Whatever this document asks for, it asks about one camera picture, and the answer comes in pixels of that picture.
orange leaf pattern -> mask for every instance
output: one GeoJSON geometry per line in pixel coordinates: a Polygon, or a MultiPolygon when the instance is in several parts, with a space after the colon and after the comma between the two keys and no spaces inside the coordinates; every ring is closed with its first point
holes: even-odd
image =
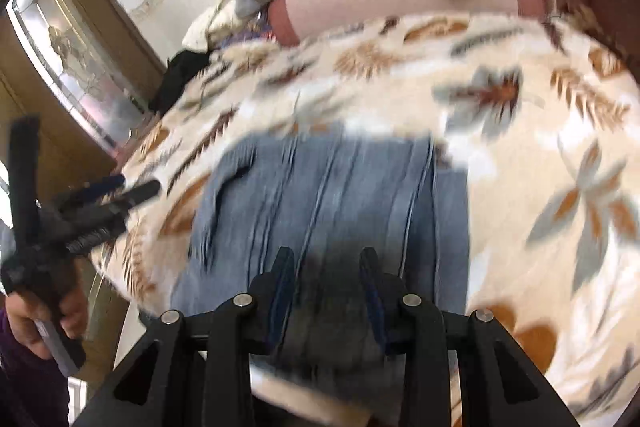
{"type": "Polygon", "coordinates": [[[247,73],[255,73],[265,67],[271,55],[270,50],[251,50],[246,57],[236,66],[234,76],[239,77],[247,73]]]}
{"type": "Polygon", "coordinates": [[[158,125],[148,134],[143,142],[142,146],[138,150],[138,153],[135,156],[135,159],[138,163],[142,163],[146,160],[146,157],[149,156],[153,151],[160,147],[161,143],[166,140],[169,136],[169,130],[162,126],[162,123],[159,122],[158,125]]]}
{"type": "Polygon", "coordinates": [[[572,103],[584,118],[585,111],[591,124],[609,130],[620,128],[631,107],[612,102],[585,81],[580,74],[570,68],[559,68],[551,75],[551,87],[557,87],[558,98],[564,91],[568,108],[572,103]]]}
{"type": "Polygon", "coordinates": [[[263,80],[258,86],[258,90],[274,89],[276,87],[286,86],[296,80],[302,73],[313,65],[313,61],[304,62],[303,64],[293,64],[282,73],[270,76],[263,80]]]}
{"type": "Polygon", "coordinates": [[[180,167],[178,167],[177,171],[175,171],[174,175],[169,180],[169,185],[167,187],[166,193],[167,196],[174,188],[176,182],[182,174],[198,159],[198,157],[206,151],[213,142],[215,142],[216,138],[225,132],[225,129],[231,122],[232,118],[236,115],[238,110],[236,108],[231,108],[228,111],[222,113],[216,123],[213,124],[211,130],[205,135],[205,137],[196,145],[190,155],[181,163],[180,167]]]}
{"type": "Polygon", "coordinates": [[[433,98],[454,106],[446,131],[467,130],[482,124],[482,136],[496,139],[513,122],[522,99],[522,70],[491,71],[478,68],[468,85],[436,86],[433,98]]]}
{"type": "Polygon", "coordinates": [[[604,48],[594,48],[589,52],[593,69],[603,80],[625,70],[625,65],[616,55],[604,48]]]}
{"type": "Polygon", "coordinates": [[[428,23],[415,26],[404,36],[404,42],[417,42],[424,39],[433,39],[455,35],[465,32],[469,28],[469,22],[463,20],[437,17],[428,23]]]}
{"type": "Polygon", "coordinates": [[[127,234],[123,252],[124,280],[133,297],[145,300],[147,293],[152,293],[156,285],[146,274],[142,257],[142,241],[145,235],[145,220],[140,219],[127,234]]]}
{"type": "Polygon", "coordinates": [[[200,203],[200,196],[211,176],[210,172],[198,178],[175,202],[166,216],[158,235],[175,235],[191,232],[193,218],[200,203]]]}
{"type": "Polygon", "coordinates": [[[578,202],[584,200],[586,219],[577,248],[574,292],[600,271],[609,243],[610,222],[620,239],[639,240],[638,211],[630,198],[619,192],[626,163],[619,162],[597,177],[601,156],[595,141],[582,158],[575,187],[551,198],[527,238],[530,247],[565,229],[574,220],[578,202]]]}
{"type": "Polygon", "coordinates": [[[566,55],[566,49],[562,45],[562,33],[558,30],[558,26],[553,22],[552,18],[542,22],[542,27],[545,30],[546,36],[549,37],[553,47],[561,52],[562,55],[566,55]]]}
{"type": "Polygon", "coordinates": [[[400,19],[398,17],[387,17],[385,20],[385,25],[382,26],[382,29],[380,30],[379,35],[388,34],[391,30],[393,30],[394,28],[396,28],[396,26],[398,26],[399,22],[400,22],[400,19]]]}
{"type": "Polygon", "coordinates": [[[494,313],[494,317],[513,335],[540,373],[544,375],[556,352],[558,333],[555,328],[547,323],[536,323],[527,328],[516,327],[516,312],[507,303],[498,302],[479,308],[488,308],[494,313]]]}
{"type": "Polygon", "coordinates": [[[341,76],[366,78],[385,73],[392,66],[401,64],[404,58],[382,51],[374,42],[364,42],[345,51],[334,64],[334,71],[341,76]]]}

black cloth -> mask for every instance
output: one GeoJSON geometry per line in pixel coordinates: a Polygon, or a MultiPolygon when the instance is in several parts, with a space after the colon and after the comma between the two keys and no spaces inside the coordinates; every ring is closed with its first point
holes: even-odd
{"type": "Polygon", "coordinates": [[[166,73],[149,109],[164,116],[181,97],[184,87],[199,72],[209,65],[208,53],[181,51],[166,65],[166,73]]]}
{"type": "Polygon", "coordinates": [[[14,338],[0,309],[0,425],[68,427],[69,389],[55,360],[41,360],[14,338]]]}

metal screw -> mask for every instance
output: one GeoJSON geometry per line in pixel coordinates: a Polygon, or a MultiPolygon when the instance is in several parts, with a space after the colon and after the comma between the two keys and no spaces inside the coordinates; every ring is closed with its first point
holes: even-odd
{"type": "Polygon", "coordinates": [[[411,306],[413,308],[416,306],[420,306],[420,304],[422,304],[422,299],[420,299],[420,296],[416,295],[415,293],[407,293],[407,295],[402,297],[402,302],[404,302],[404,304],[406,304],[407,306],[411,306]]]}
{"type": "Polygon", "coordinates": [[[236,306],[240,306],[241,308],[244,306],[248,306],[254,301],[254,298],[248,293],[239,293],[234,297],[234,304],[236,306]]]}
{"type": "Polygon", "coordinates": [[[180,319],[180,313],[176,310],[169,310],[160,316],[160,320],[165,324],[174,324],[180,319]]]}
{"type": "Polygon", "coordinates": [[[480,322],[491,322],[492,320],[494,320],[494,312],[487,308],[476,310],[476,319],[478,319],[480,322]]]}

hand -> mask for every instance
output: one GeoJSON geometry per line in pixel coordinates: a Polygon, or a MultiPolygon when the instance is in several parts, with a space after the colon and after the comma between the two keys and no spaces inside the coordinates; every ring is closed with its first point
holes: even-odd
{"type": "MultiPolygon", "coordinates": [[[[4,307],[14,338],[41,359],[50,359],[49,348],[33,323],[34,320],[50,321],[49,309],[34,294],[17,292],[6,297],[4,307]]],[[[67,336],[71,339],[82,336],[89,321],[89,313],[86,296],[79,284],[60,301],[60,311],[63,315],[60,325],[67,336]]]]}

purple sleeve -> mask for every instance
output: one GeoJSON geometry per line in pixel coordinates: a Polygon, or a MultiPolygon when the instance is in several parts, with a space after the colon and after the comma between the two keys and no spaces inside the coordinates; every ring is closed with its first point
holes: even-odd
{"type": "Polygon", "coordinates": [[[36,425],[68,427],[66,378],[55,360],[42,360],[15,340],[4,309],[0,310],[0,360],[12,394],[36,425]]]}

